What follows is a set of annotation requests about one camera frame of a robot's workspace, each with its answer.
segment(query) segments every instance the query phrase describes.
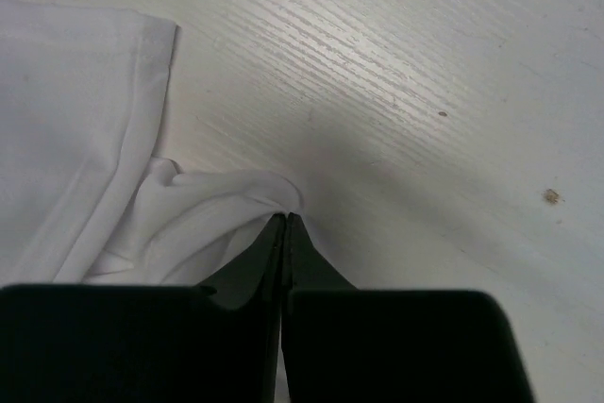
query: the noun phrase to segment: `wood grain texture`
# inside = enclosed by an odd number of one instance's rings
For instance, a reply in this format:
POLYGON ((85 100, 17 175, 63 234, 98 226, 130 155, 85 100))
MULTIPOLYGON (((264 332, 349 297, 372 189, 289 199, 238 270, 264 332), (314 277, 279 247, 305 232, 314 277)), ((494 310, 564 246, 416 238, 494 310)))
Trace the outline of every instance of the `wood grain texture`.
POLYGON ((352 281, 485 290, 540 401, 604 401, 604 0, 27 1, 175 20, 158 154, 288 176, 352 281))

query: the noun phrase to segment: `white fabric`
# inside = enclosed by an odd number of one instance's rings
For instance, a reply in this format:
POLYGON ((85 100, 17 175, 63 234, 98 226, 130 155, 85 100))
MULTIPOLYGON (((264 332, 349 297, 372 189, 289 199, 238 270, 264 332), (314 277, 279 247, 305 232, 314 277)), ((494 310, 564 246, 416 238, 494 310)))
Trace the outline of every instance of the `white fabric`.
POLYGON ((280 176, 150 160, 175 28, 0 0, 0 284, 195 283, 299 210, 280 176))

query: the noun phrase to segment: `tabletop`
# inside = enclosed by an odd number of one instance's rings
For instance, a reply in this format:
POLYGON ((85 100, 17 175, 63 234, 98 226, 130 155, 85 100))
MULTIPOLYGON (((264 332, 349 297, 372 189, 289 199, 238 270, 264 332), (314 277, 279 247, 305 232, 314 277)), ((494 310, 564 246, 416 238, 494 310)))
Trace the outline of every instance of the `tabletop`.
POLYGON ((604 400, 604 0, 25 1, 174 20, 157 155, 280 172, 350 281, 484 290, 604 400))

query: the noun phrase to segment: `debris particle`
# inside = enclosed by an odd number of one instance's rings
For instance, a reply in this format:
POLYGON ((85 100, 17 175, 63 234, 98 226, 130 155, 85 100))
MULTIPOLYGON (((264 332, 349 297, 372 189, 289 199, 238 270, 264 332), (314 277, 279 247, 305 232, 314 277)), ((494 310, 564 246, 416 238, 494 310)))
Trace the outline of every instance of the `debris particle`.
POLYGON ((544 201, 549 205, 557 205, 560 202, 560 194, 553 189, 546 189, 544 191, 544 201))

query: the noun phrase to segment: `white cloth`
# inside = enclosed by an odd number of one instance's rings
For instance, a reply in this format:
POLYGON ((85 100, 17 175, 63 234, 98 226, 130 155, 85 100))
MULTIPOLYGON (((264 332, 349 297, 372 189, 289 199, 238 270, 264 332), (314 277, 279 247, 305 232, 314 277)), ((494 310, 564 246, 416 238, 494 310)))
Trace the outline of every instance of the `white cloth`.
POLYGON ((150 160, 175 28, 0 0, 0 284, 195 283, 299 210, 280 176, 150 160))

